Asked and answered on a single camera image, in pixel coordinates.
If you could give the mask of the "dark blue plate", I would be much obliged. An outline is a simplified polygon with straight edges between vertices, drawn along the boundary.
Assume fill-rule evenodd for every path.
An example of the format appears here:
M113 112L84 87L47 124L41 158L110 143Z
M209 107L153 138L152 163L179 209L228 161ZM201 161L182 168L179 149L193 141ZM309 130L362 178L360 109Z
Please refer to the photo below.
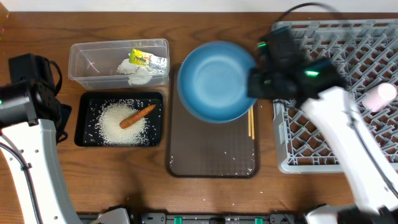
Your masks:
M256 103L248 96L254 57L238 44L214 41L193 50L177 75L180 101L194 117L208 123L238 119Z

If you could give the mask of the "white cup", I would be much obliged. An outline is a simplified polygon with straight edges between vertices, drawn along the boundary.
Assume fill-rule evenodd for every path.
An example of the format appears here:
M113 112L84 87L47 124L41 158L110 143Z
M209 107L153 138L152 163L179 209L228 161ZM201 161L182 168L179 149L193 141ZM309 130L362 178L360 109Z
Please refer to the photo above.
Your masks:
M397 97L397 88L390 83L381 83L366 92L362 104L372 112L378 112Z

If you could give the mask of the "orange carrot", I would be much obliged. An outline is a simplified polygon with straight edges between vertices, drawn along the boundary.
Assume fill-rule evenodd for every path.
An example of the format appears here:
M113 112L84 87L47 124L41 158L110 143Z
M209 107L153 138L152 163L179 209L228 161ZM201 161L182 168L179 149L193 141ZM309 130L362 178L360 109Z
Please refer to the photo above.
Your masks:
M122 120L119 124L120 128L126 129L130 126L132 126L134 123L138 122L140 119L148 115L153 109L155 108L155 105L149 105L146 108L138 111L137 113L125 118Z

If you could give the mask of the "white napkin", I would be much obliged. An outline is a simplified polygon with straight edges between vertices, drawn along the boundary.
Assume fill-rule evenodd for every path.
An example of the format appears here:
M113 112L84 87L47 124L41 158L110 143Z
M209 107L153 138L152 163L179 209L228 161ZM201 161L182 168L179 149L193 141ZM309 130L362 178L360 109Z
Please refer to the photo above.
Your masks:
M154 70L149 67L142 67L129 62L129 59L124 59L118 66L117 72L128 76L128 83L130 85L144 85L149 83L152 79Z

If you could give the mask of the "yellow green snack wrapper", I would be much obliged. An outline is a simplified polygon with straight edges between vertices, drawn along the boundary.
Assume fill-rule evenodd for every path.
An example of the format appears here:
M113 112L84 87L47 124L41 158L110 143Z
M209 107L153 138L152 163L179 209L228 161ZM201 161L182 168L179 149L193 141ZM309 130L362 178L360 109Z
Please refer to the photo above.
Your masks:
M132 49L129 53L129 63L146 67L156 72L164 72L167 69L168 60L138 49Z

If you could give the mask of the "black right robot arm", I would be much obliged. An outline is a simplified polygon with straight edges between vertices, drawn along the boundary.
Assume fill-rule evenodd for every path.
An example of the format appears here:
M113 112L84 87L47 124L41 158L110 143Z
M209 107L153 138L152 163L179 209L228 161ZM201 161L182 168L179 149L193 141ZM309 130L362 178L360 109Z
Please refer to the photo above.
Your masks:
M254 68L249 73L248 95L294 99L321 132L348 180L354 205L318 207L305 214L306 223L397 223L397 172L329 60Z

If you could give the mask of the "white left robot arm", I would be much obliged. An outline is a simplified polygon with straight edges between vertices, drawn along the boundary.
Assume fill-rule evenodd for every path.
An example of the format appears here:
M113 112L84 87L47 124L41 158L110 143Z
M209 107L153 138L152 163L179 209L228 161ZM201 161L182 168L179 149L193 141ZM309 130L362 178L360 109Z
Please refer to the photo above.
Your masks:
M25 223L129 223L116 208L92 220L78 216L69 197L57 144L71 107L37 81L1 88L1 152L7 160Z

